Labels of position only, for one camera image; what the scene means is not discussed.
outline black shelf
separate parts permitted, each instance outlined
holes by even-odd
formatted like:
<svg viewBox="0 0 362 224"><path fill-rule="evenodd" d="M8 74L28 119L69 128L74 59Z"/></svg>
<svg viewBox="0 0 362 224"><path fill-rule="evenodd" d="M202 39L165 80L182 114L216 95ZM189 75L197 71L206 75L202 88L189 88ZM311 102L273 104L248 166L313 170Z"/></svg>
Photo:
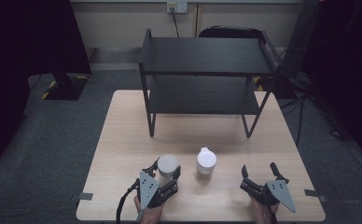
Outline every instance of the black shelf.
<svg viewBox="0 0 362 224"><path fill-rule="evenodd" d="M263 31L260 38L173 38L148 29L138 65L150 136L157 114L232 114L242 116L250 137L281 62ZM252 77L273 77L260 105ZM256 115L250 130L244 115Z"/></svg>
<svg viewBox="0 0 362 224"><path fill-rule="evenodd" d="M256 115L257 99L246 77L154 76L151 113Z"/></svg>

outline human hand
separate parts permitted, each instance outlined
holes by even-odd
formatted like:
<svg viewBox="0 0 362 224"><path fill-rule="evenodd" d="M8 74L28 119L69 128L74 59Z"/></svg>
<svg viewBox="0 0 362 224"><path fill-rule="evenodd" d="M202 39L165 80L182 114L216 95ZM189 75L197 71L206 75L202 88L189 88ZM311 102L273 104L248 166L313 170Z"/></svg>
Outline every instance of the human hand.
<svg viewBox="0 0 362 224"><path fill-rule="evenodd" d="M272 223L272 214L269 211L268 206L260 203L255 198L251 197L251 205L253 207L253 214L254 219L257 224L266 224L266 223ZM271 211L276 214L277 210L279 208L279 203L276 205L271 206Z"/></svg>
<svg viewBox="0 0 362 224"><path fill-rule="evenodd" d="M141 204L138 201L138 197L134 197L135 208L137 209L137 213L141 211ZM141 218L141 224L156 224L159 222L161 217L161 212L163 210L164 203L161 206L154 208L147 208L144 211L143 217Z"/></svg>

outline shelf tier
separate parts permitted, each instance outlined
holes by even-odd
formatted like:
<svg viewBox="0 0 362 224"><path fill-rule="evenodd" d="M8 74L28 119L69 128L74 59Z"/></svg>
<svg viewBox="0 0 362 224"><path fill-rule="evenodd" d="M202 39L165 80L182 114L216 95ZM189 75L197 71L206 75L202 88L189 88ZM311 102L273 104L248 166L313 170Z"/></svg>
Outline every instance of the shelf tier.
<svg viewBox="0 0 362 224"><path fill-rule="evenodd" d="M140 63L146 75L271 77L270 61L258 39L151 37Z"/></svg>
<svg viewBox="0 0 362 224"><path fill-rule="evenodd" d="M154 76L150 113L256 115L249 77Z"/></svg>

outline wooden table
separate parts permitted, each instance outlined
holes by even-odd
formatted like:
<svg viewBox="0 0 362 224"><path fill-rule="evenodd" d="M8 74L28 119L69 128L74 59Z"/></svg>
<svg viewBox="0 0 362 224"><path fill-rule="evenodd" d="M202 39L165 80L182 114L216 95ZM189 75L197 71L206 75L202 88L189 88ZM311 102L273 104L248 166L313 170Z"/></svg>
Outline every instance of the wooden table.
<svg viewBox="0 0 362 224"><path fill-rule="evenodd" d="M265 92L256 92L259 100ZM115 220L118 202L127 188L163 154L173 154L182 167L179 191L164 206L163 221L251 221L251 202L239 188L245 164L249 177L258 184L274 180L270 163L289 178L289 190L297 208L291 213L283 205L279 221L322 221L325 213L318 198L306 196L313 189L284 117L273 95L263 109L259 125L246 138L241 116L237 115L158 115L157 130L150 137L141 91L116 91L90 167L81 200L79 220ZM196 180L196 158L201 147L217 156L211 180ZM129 195L121 219L135 220L137 212Z"/></svg>

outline white cup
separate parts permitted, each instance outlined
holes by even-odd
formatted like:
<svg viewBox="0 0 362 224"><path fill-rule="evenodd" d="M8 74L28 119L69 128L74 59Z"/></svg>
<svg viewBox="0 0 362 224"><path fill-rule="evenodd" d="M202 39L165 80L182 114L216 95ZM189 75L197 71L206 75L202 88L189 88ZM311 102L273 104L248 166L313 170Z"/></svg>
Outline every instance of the white cup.
<svg viewBox="0 0 362 224"><path fill-rule="evenodd" d="M177 167L178 160L174 155L166 154L158 159L159 183L161 187L173 179L173 174Z"/></svg>
<svg viewBox="0 0 362 224"><path fill-rule="evenodd" d="M201 175L210 175L216 166L216 154L207 147L202 147L196 162L196 169Z"/></svg>

